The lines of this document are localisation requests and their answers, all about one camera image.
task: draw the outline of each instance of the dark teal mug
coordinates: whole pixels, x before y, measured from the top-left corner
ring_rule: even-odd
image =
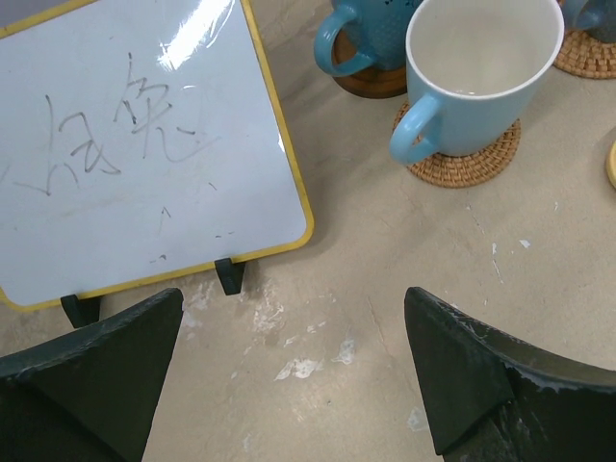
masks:
[[[422,0],[332,0],[334,12],[315,38],[315,61],[323,72],[343,77],[374,66],[383,70],[406,63],[404,36]],[[334,41],[345,31],[357,52],[349,61],[332,62]]]
[[[562,14],[568,29],[579,29],[605,43],[616,42],[616,0],[565,0]]]

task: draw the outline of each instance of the concrete table surface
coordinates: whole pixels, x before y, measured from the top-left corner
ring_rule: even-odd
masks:
[[[616,80],[555,68],[512,164],[467,190],[427,185],[387,146],[404,96],[365,100],[313,61],[331,7],[254,0],[315,213],[313,240],[252,262],[226,297],[212,272],[163,287],[186,313],[145,461],[408,461],[434,455],[403,323],[421,286],[538,347],[616,370]],[[71,330],[61,309],[0,306],[0,354]]]

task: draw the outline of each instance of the black stand leg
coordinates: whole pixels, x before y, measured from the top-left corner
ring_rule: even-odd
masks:
[[[80,300],[77,295],[67,295],[60,299],[68,320],[76,329],[98,322],[101,296]]]
[[[230,258],[225,258],[216,260],[214,265],[224,293],[226,295],[239,294],[242,291],[246,262],[233,263]]]

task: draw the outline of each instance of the inside of mug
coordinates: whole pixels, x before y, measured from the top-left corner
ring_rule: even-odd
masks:
[[[560,45],[554,8],[555,0],[427,0],[411,22],[412,60],[432,84],[458,94],[514,89]]]

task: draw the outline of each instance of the light blue mug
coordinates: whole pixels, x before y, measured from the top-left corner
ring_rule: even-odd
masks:
[[[315,37],[315,61],[323,72],[343,77],[370,66],[393,70],[404,66],[404,34],[422,0],[332,0],[334,12]],[[345,31],[357,52],[334,64],[334,41]]]
[[[494,142],[530,102],[563,36],[555,0],[423,0],[406,33],[412,107],[391,138],[392,157],[408,165]]]
[[[616,42],[616,0],[565,0],[561,8],[568,29],[587,31],[605,43]]]

